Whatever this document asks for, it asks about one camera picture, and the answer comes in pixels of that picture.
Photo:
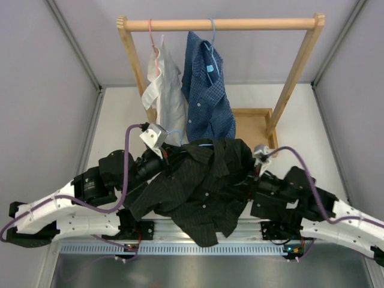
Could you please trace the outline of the light blue wire hanger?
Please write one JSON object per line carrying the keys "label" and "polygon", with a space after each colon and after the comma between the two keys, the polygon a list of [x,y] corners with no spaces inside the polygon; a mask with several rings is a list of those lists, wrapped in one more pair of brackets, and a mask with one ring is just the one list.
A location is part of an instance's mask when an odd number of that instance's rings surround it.
{"label": "light blue wire hanger", "polygon": [[181,130],[169,130],[165,144],[181,147],[187,144],[194,144],[199,147],[213,147],[212,133],[210,131],[195,132],[188,134]]}

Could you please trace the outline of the black pinstripe shirt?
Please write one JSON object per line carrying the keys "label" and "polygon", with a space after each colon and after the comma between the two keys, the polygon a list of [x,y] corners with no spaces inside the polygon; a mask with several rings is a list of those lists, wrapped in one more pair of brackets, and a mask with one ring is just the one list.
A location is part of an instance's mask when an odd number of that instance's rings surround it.
{"label": "black pinstripe shirt", "polygon": [[154,211],[170,217],[198,246],[218,243],[237,227],[250,192],[241,188],[254,167],[241,139],[200,139],[181,146],[184,159],[171,178],[164,172],[127,194],[124,207],[135,220]]}

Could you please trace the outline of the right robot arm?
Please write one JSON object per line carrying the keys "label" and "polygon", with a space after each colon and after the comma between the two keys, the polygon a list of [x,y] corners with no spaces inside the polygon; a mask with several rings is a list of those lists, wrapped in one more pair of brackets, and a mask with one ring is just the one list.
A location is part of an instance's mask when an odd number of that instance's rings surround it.
{"label": "right robot arm", "polygon": [[294,166],[283,179],[265,172],[250,192],[250,214],[262,219],[264,240],[323,240],[383,266],[383,222],[317,188],[305,170]]}

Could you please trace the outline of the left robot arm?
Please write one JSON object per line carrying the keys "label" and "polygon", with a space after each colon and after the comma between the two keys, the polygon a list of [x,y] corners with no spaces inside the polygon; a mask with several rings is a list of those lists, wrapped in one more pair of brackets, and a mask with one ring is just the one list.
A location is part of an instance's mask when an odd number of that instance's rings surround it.
{"label": "left robot arm", "polygon": [[99,159],[98,166],[75,177],[58,191],[30,204],[10,204],[11,222],[1,230],[1,241],[25,248],[49,245],[64,238],[99,235],[106,240],[152,240],[154,222],[135,220],[128,202],[147,187],[147,181],[162,170],[150,149],[141,157],[128,158],[128,190],[118,209],[116,192],[124,181],[124,151]]}

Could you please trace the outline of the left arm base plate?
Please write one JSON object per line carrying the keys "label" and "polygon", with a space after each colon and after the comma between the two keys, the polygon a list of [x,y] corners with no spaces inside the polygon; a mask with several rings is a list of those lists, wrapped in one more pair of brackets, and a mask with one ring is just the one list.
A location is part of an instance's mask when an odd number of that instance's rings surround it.
{"label": "left arm base plate", "polygon": [[119,232],[116,235],[102,235],[103,239],[107,240],[153,240],[154,237],[153,221],[139,221],[118,226]]}

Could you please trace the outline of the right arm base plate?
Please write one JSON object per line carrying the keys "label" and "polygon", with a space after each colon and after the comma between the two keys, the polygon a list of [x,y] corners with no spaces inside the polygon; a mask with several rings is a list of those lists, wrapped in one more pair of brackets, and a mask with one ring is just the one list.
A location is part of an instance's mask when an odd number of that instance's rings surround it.
{"label": "right arm base plate", "polygon": [[277,221],[262,221],[260,225],[263,240],[276,241],[299,239],[299,233],[288,224]]}

